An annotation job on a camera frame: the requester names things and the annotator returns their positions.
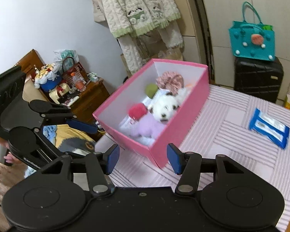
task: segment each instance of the blue basket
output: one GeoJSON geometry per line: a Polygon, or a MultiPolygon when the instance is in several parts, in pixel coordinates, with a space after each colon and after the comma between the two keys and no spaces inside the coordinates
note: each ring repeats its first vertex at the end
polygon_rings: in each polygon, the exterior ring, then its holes
{"type": "Polygon", "coordinates": [[[50,90],[54,89],[56,87],[56,85],[58,85],[61,82],[61,80],[62,80],[61,74],[59,72],[57,72],[57,75],[58,75],[58,77],[56,77],[54,81],[47,80],[47,82],[45,84],[40,84],[43,91],[49,92],[50,90]]]}

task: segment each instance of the green ball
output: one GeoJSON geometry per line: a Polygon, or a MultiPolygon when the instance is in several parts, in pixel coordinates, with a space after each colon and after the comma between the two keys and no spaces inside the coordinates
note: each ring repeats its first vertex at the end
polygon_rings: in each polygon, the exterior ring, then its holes
{"type": "Polygon", "coordinates": [[[156,84],[149,84],[145,88],[145,93],[149,98],[153,98],[159,87],[156,84]]]}

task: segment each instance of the purple fabric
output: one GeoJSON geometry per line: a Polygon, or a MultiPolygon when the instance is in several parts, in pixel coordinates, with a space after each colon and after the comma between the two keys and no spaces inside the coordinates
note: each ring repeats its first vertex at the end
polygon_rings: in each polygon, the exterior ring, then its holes
{"type": "Polygon", "coordinates": [[[154,116],[150,112],[144,115],[138,123],[134,125],[134,128],[131,129],[130,135],[132,137],[152,137],[157,139],[160,133],[165,128],[165,124],[162,124],[160,121],[155,120],[154,116]]]}

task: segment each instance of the green trim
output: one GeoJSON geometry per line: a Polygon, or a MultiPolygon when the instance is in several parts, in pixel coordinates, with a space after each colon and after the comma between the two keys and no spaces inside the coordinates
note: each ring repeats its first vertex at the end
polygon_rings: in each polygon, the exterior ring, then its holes
{"type": "Polygon", "coordinates": [[[169,16],[167,19],[168,19],[168,21],[175,21],[175,20],[177,20],[177,19],[179,19],[179,18],[181,18],[181,17],[182,17],[182,16],[181,16],[180,13],[175,13],[175,14],[169,16]]]}
{"type": "Polygon", "coordinates": [[[147,32],[154,30],[155,28],[156,26],[154,25],[154,23],[151,22],[149,24],[146,24],[143,27],[135,28],[134,31],[130,35],[132,37],[141,36],[141,35],[146,34],[147,32]]]}
{"type": "Polygon", "coordinates": [[[170,25],[169,21],[168,20],[164,20],[162,21],[160,24],[159,24],[159,27],[161,29],[165,29],[166,27],[168,27],[170,25]]]}
{"type": "Polygon", "coordinates": [[[124,28],[124,29],[116,30],[116,31],[112,32],[112,34],[115,38],[119,38],[119,37],[127,35],[127,34],[130,34],[131,37],[141,36],[141,35],[146,34],[147,32],[150,32],[150,31],[156,29],[156,28],[164,29],[167,26],[169,26],[169,22],[175,21],[179,18],[181,18],[181,14],[175,13],[175,14],[172,14],[171,16],[169,16],[167,18],[167,20],[166,19],[162,20],[162,21],[154,20],[154,22],[146,24],[145,26],[140,27],[140,28],[133,28],[133,27],[129,26],[129,27],[124,28]]]}
{"type": "Polygon", "coordinates": [[[119,38],[119,37],[127,35],[131,32],[133,32],[133,29],[131,26],[129,26],[129,27],[124,28],[124,29],[116,30],[116,31],[112,32],[112,34],[115,38],[119,38]]]}

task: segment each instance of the pink fabric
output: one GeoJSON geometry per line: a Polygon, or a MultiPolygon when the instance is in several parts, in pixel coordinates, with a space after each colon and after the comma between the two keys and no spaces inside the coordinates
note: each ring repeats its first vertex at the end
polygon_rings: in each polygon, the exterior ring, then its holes
{"type": "Polygon", "coordinates": [[[184,87],[182,75],[174,71],[164,72],[156,81],[159,88],[168,89],[173,95],[177,95],[178,90],[184,87]]]}
{"type": "Polygon", "coordinates": [[[139,120],[141,117],[143,117],[148,112],[146,106],[143,103],[138,103],[133,105],[129,111],[128,115],[130,118],[134,120],[139,120]]]}

